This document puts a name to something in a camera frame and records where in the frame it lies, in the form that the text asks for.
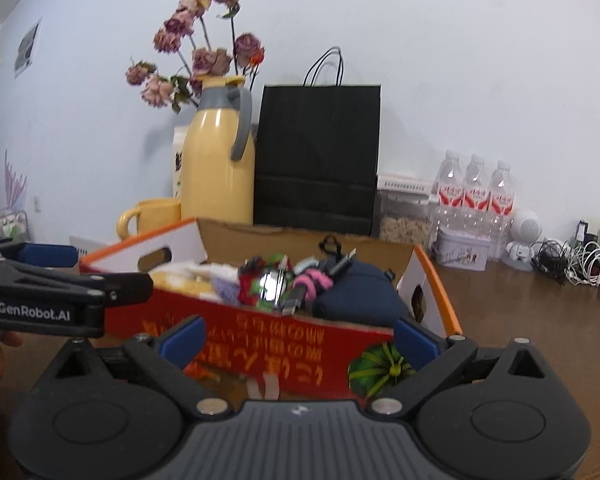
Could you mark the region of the red cardboard box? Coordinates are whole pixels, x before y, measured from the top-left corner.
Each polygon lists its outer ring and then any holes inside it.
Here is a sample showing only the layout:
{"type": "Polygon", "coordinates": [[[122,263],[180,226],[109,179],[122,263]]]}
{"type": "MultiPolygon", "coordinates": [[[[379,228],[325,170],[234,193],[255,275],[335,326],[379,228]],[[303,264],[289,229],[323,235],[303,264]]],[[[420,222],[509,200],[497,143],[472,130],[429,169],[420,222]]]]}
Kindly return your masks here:
{"type": "MultiPolygon", "coordinates": [[[[239,264],[253,256],[278,252],[298,262],[316,254],[323,237],[321,232],[306,230],[185,220],[96,250],[81,258],[80,270],[135,272],[141,258],[161,249],[170,250],[175,262],[239,264]]],[[[422,248],[351,234],[340,236],[340,242],[343,248],[355,250],[358,260],[396,272],[398,281],[391,288],[402,299],[411,299],[415,287],[420,286],[428,330],[442,338],[460,333],[462,328],[449,296],[422,248]]],[[[353,394],[349,364],[363,351],[392,338],[388,328],[367,322],[283,316],[160,289],[146,304],[107,312],[105,330],[123,339],[136,333],[158,336],[191,315],[200,316],[206,323],[206,343],[196,357],[200,365],[257,380],[273,374],[283,391],[320,399],[349,399],[353,394]]]]}

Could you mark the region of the yellow ceramic mug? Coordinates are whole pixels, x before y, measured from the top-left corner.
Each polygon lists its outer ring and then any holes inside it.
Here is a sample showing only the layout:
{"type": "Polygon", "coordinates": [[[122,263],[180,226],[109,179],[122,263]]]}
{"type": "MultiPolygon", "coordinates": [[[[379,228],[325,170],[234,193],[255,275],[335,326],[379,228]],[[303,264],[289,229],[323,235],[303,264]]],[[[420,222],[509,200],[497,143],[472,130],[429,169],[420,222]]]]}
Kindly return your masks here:
{"type": "Polygon", "coordinates": [[[181,201],[178,198],[142,200],[126,210],[118,219],[116,230],[120,240],[145,234],[181,221],[181,201]]]}

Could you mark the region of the white tin box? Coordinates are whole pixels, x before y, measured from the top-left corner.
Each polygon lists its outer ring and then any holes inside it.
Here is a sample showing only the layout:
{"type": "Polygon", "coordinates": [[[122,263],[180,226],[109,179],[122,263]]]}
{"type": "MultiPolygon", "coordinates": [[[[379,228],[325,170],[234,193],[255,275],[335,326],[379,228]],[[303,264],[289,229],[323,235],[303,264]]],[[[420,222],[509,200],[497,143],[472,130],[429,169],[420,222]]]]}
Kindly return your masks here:
{"type": "Polygon", "coordinates": [[[432,253],[440,266],[482,272],[486,270],[490,245],[487,237],[442,226],[432,244],[432,253]]]}

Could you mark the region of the white robot figurine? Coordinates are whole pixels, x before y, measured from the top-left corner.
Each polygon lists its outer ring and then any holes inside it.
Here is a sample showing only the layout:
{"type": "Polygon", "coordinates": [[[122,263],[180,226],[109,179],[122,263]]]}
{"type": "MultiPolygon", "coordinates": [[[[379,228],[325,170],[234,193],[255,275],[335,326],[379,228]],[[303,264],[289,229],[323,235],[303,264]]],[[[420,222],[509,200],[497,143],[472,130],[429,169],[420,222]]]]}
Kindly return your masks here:
{"type": "Polygon", "coordinates": [[[501,260],[512,269],[524,272],[533,270],[534,245],[542,235],[538,215],[528,209],[517,209],[509,226],[510,240],[501,260]]]}

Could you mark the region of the navy blue pouch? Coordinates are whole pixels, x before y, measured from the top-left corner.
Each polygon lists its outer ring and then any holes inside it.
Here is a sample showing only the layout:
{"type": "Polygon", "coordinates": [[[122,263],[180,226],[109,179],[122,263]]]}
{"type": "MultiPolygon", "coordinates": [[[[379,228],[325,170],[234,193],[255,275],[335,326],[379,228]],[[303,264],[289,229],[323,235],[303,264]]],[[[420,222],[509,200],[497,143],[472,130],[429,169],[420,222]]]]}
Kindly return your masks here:
{"type": "Polygon", "coordinates": [[[410,311],[383,270],[355,261],[337,276],[332,288],[315,299],[312,315],[327,321],[391,328],[410,311]]]}

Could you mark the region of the water bottle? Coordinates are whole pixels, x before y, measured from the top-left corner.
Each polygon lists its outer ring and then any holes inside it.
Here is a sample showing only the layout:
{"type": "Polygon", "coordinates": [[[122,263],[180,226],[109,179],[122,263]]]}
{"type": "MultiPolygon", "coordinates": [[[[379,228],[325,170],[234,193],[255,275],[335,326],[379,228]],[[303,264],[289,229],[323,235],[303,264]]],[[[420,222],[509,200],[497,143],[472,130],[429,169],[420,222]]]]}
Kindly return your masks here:
{"type": "Polygon", "coordinates": [[[489,237],[491,260],[500,260],[507,243],[510,215],[514,209],[515,188],[507,162],[499,160],[489,188],[489,237]]]}
{"type": "Polygon", "coordinates": [[[489,206],[489,196],[484,159],[473,154],[463,181],[464,227],[469,234],[483,236],[486,232],[484,219],[489,206]]]}
{"type": "Polygon", "coordinates": [[[434,189],[438,199],[434,213],[437,230],[457,230],[463,224],[464,174],[460,168],[460,155],[447,151],[440,165],[434,189]]]}

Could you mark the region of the white plush toy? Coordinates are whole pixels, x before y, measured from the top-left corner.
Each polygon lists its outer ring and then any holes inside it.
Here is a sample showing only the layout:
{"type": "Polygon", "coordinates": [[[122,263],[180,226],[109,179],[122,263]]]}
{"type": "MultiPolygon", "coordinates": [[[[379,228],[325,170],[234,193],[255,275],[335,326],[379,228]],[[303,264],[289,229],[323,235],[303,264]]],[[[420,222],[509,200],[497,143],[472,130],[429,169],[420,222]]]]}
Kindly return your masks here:
{"type": "Polygon", "coordinates": [[[157,288],[216,304],[238,305],[238,269],[225,263],[170,262],[149,272],[157,288]]]}

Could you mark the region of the shiny green red ornament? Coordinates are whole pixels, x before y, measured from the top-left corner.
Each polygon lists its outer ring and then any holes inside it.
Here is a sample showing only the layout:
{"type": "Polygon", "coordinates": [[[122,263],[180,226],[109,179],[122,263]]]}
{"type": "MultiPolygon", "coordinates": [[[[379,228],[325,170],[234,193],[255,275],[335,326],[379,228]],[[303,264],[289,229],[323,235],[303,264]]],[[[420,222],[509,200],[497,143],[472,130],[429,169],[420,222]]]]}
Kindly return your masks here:
{"type": "Polygon", "coordinates": [[[280,311],[293,280],[286,255],[253,257],[238,269],[238,302],[265,312],[280,311]]]}

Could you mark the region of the right water bottle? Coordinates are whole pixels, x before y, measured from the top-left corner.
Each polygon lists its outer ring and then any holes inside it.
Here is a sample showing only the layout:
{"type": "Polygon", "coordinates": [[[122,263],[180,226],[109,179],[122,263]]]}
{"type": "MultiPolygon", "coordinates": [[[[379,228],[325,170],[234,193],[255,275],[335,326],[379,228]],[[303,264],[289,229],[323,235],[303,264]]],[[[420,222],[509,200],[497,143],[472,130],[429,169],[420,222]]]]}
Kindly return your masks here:
{"type": "Polygon", "coordinates": [[[499,160],[489,188],[489,237],[491,260],[500,260],[507,243],[510,215],[514,209],[515,188],[507,162],[499,160]]]}

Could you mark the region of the left water bottle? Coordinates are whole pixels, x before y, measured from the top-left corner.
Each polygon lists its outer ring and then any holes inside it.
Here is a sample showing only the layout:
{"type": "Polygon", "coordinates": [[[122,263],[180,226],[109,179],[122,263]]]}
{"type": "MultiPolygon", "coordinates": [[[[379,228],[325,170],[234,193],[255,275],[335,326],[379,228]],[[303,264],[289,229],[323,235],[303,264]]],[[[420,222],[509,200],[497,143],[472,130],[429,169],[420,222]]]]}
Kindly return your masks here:
{"type": "Polygon", "coordinates": [[[440,165],[434,189],[438,199],[434,213],[437,230],[457,230],[463,224],[464,174],[460,168],[460,155],[447,151],[440,165]]]}

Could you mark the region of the clear seed container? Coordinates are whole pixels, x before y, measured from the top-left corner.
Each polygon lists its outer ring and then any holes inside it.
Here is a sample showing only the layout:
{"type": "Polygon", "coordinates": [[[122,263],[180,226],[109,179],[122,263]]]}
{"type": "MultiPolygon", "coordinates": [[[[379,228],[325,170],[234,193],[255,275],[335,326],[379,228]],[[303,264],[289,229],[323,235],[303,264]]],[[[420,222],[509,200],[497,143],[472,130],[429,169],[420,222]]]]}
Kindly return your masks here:
{"type": "Polygon", "coordinates": [[[374,217],[374,230],[379,238],[426,246],[431,233],[431,191],[431,182],[380,174],[374,217]]]}

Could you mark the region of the black paper bag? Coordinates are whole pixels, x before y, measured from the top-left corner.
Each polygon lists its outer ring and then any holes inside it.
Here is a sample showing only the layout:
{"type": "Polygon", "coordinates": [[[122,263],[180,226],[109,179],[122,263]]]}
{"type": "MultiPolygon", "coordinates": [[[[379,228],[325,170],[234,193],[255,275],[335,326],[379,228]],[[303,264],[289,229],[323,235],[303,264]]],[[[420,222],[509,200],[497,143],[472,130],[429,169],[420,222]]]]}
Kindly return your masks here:
{"type": "Polygon", "coordinates": [[[345,86],[328,49],[298,86],[266,86],[256,140],[253,222],[369,236],[377,185],[380,87],[345,86]]]}

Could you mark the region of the dried pink rose bouquet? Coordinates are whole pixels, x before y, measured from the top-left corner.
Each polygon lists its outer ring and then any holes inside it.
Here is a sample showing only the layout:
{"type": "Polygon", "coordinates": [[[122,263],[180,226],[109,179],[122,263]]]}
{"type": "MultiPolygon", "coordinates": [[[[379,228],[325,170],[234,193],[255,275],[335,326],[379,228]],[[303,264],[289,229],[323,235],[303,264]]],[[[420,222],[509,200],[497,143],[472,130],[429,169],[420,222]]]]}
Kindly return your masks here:
{"type": "Polygon", "coordinates": [[[133,61],[125,71],[126,83],[140,90],[148,106],[169,107],[174,113],[186,105],[198,106],[202,84],[211,77],[227,77],[233,84],[252,88],[265,60],[265,46],[252,32],[238,34],[235,18],[240,10],[240,0],[178,0],[152,38],[152,47],[160,54],[177,56],[181,66],[165,75],[155,63],[133,61]],[[227,47],[214,44],[209,35],[207,14],[215,6],[223,9],[218,19],[230,28],[227,47]]]}

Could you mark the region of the yellow thermos jug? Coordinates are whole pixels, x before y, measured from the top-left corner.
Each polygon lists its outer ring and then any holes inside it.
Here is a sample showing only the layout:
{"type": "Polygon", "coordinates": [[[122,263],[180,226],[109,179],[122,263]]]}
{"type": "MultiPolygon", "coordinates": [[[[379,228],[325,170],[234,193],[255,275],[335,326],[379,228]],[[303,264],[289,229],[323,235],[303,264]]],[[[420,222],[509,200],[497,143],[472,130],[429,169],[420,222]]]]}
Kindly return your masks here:
{"type": "Polygon", "coordinates": [[[253,222],[256,147],[243,76],[206,77],[182,153],[181,217],[253,222]]]}

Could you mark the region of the middle water bottle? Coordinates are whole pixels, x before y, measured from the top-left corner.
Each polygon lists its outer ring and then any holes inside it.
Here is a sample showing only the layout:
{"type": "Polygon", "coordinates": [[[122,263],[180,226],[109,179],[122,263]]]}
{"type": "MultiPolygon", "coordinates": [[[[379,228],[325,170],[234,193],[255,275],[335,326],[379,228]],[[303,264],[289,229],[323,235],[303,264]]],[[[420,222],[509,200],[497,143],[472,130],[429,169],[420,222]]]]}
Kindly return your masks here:
{"type": "Polygon", "coordinates": [[[464,227],[469,234],[483,236],[486,232],[484,219],[489,206],[489,196],[484,159],[473,154],[463,181],[464,227]]]}

